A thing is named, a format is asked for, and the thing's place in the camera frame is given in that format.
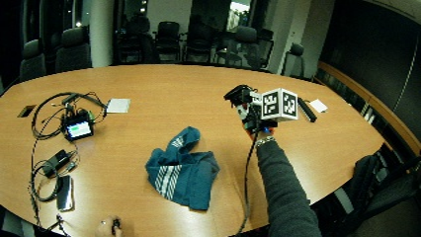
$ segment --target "gray sleeve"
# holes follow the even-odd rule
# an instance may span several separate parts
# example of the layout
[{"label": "gray sleeve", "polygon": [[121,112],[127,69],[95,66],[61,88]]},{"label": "gray sleeve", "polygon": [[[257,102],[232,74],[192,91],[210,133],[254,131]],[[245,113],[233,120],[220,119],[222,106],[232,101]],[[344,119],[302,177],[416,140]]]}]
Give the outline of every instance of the gray sleeve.
[{"label": "gray sleeve", "polygon": [[257,149],[266,198],[269,236],[321,236],[317,216],[276,141]]}]

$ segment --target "wooden table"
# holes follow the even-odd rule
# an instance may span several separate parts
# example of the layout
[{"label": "wooden table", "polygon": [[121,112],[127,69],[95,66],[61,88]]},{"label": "wooden table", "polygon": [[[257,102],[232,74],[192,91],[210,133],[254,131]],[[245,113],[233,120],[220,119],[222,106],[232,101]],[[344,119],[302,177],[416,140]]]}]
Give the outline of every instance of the wooden table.
[{"label": "wooden table", "polygon": [[[95,135],[76,141],[80,164],[69,174],[75,210],[61,214],[65,231],[72,236],[92,236],[100,220],[117,214],[127,236],[236,234],[244,219],[244,172],[252,141],[222,97],[240,84],[260,92],[284,88],[304,100],[320,99],[329,108],[328,113],[317,114],[314,123],[300,113],[300,120],[282,122],[274,133],[308,197],[316,202],[345,183],[356,161],[384,141],[346,102],[326,87],[278,75],[202,66],[136,65],[51,75],[13,86],[5,93],[0,99],[1,205],[35,222],[27,187],[36,139],[31,130],[33,113],[17,118],[24,106],[39,105],[60,92],[93,91],[104,102],[128,98],[132,103],[127,114],[108,115],[95,125]],[[100,113],[89,102],[80,101],[80,107]],[[45,106],[40,120],[56,110]],[[201,132],[194,151],[213,151],[221,168],[208,211],[193,211],[164,199],[148,182],[145,164],[152,151],[165,149],[188,126]],[[49,159],[60,149],[75,149],[61,134],[39,142],[35,160]],[[245,230],[266,225],[256,155],[249,169],[249,196],[252,216]],[[53,224],[56,214],[55,201],[41,203],[44,227]]]}]

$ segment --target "blue cloth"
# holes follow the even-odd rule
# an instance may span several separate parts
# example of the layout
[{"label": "blue cloth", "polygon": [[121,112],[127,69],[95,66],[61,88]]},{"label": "blue cloth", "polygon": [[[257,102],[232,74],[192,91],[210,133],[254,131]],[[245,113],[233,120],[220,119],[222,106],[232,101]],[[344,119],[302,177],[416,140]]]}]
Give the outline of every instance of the blue cloth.
[{"label": "blue cloth", "polygon": [[198,130],[186,127],[165,151],[155,149],[145,168],[149,182],[163,197],[192,209],[205,210],[220,166],[212,151],[189,153],[198,139]]}]

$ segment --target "white card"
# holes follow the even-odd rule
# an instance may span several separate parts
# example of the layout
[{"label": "white card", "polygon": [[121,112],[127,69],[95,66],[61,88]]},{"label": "white card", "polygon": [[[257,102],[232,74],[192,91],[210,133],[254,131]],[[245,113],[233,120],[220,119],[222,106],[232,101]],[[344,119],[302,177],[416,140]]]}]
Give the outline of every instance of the white card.
[{"label": "white card", "polygon": [[127,113],[129,111],[131,99],[111,99],[107,113]]},{"label": "white card", "polygon": [[326,112],[328,107],[325,106],[325,104],[321,103],[321,101],[317,99],[316,101],[310,102],[310,106],[314,108],[314,110],[318,113]]}]

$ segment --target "black phone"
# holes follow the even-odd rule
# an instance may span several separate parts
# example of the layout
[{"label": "black phone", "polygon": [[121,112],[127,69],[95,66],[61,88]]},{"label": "black phone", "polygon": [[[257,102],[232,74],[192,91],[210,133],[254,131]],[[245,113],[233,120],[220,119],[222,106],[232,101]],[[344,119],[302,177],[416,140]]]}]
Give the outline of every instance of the black phone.
[{"label": "black phone", "polygon": [[59,211],[68,211],[73,209],[72,178],[69,176],[61,176],[57,181],[56,208]]}]

